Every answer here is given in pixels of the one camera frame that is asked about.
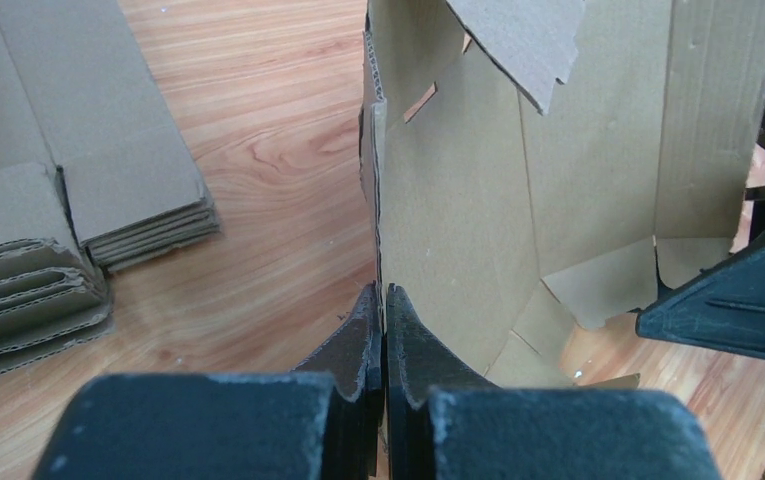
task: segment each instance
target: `wooden floor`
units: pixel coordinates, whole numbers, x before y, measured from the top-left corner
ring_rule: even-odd
[[[118,371],[278,371],[374,275],[358,182],[365,0],[120,0],[205,173],[225,235],[114,279],[117,332],[0,377],[0,478],[34,468],[58,415]],[[641,372],[695,411],[727,479],[765,463],[765,362],[575,333],[579,383]]]

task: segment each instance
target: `flattened cardboard box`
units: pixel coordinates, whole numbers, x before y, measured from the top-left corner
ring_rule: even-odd
[[[474,370],[567,386],[574,324],[728,255],[764,105],[765,2],[370,0],[366,25],[380,283]]]
[[[27,162],[62,168],[80,247],[190,212],[212,213],[207,231],[218,228],[202,175],[113,0],[0,0],[0,168]],[[188,227],[156,232],[154,250],[206,233]]]

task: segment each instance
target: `stack of flattened cardboard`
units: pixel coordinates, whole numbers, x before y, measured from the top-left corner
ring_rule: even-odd
[[[111,326],[101,268],[218,229],[114,0],[0,0],[0,373]]]
[[[765,2],[367,13],[379,280],[473,369],[569,386],[557,364],[576,323],[602,326],[726,258],[764,105]]]

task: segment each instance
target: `corrugated cardboard edge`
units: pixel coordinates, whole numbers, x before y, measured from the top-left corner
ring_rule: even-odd
[[[47,310],[61,312],[46,321],[40,321],[31,326],[21,327],[20,333],[0,336],[0,355],[15,352],[68,335],[100,323],[105,318],[105,306],[102,297],[95,291],[84,286],[52,294],[46,298],[14,307],[9,311],[0,312],[0,323],[11,316],[12,320],[22,320],[32,314],[27,310],[37,311],[34,315],[45,315]]]
[[[97,316],[104,317],[104,320],[92,327],[77,330],[31,348],[0,355],[0,375],[111,333],[114,329],[111,304],[108,303],[101,307]]]
[[[43,285],[37,288],[32,288],[26,291],[20,291],[0,298],[0,315],[19,311],[22,308],[27,308],[36,303],[43,302],[44,300],[61,295],[67,291],[73,289],[84,290],[85,293],[90,295],[101,297],[102,290],[86,278],[81,270],[68,269],[46,269],[46,271],[58,270],[61,273],[61,278],[55,282]]]
[[[72,269],[71,274],[66,269],[49,268],[6,278],[0,280],[0,299],[54,285],[77,274],[78,270],[75,269]]]

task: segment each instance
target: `cardboard seam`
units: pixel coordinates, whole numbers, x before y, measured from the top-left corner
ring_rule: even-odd
[[[494,358],[490,362],[488,362],[488,366],[485,367],[485,371],[482,372],[482,376],[486,377],[486,380],[488,377],[488,373],[494,367],[494,364],[497,363],[497,360],[500,358],[500,355],[503,354],[503,350],[506,349],[506,345],[508,344],[509,344],[509,336],[506,335],[506,340],[503,342],[503,345],[500,347],[500,349],[497,350],[497,355],[495,355]]]
[[[526,129],[526,126],[524,125],[526,122],[523,120],[523,103],[521,103],[521,96],[517,95],[517,110],[518,110],[518,117],[520,118],[520,141],[523,145],[523,164],[524,169],[526,170],[526,195],[529,197],[529,221],[532,225],[532,243],[535,247],[535,268],[538,272],[538,281],[542,281],[542,275],[541,275],[541,253],[538,249],[538,232],[535,229],[535,204],[532,201],[532,175],[529,171],[529,155],[526,152],[526,132],[524,130]]]
[[[665,138],[663,136],[665,131],[665,125],[668,118],[668,98],[670,97],[670,88],[668,88],[668,85],[670,84],[671,79],[671,63],[673,62],[673,36],[674,36],[674,23],[676,23],[674,20],[676,18],[676,4],[679,2],[679,0],[673,0],[671,2],[671,19],[670,24],[668,25],[668,58],[665,60],[665,88],[664,92],[662,92],[662,122],[661,122],[661,131],[659,133],[659,163],[656,165],[656,194],[655,194],[655,203],[654,206],[656,208],[653,209],[653,248],[655,250],[656,248],[656,234],[659,230],[659,195],[661,195],[661,185],[662,185],[662,158],[665,154]]]
[[[20,362],[20,363],[18,363],[16,365],[13,365],[13,366],[1,369],[0,370],[0,375],[4,375],[4,374],[6,374],[8,372],[11,372],[11,371],[14,371],[14,370],[16,370],[18,368],[22,368],[22,367],[25,367],[26,365],[31,365],[32,363],[38,362],[38,361],[43,360],[45,358],[51,357],[53,355],[57,355],[57,354],[65,351],[65,350],[68,350],[68,349],[70,349],[72,347],[76,347],[76,346],[79,346],[79,345],[84,345],[85,343],[88,343],[88,342],[92,342],[92,341],[94,341],[96,339],[102,338],[102,337],[112,333],[114,330],[115,330],[114,325],[109,322],[108,329],[106,329],[103,332],[100,332],[100,333],[98,333],[96,335],[93,335],[93,336],[90,336],[90,337],[85,337],[85,338],[82,338],[82,339],[69,340],[69,341],[64,343],[64,345],[62,345],[59,348],[56,348],[56,349],[51,350],[49,352],[37,355],[37,356],[35,356],[34,358],[32,358],[30,360],[26,360],[26,361]]]

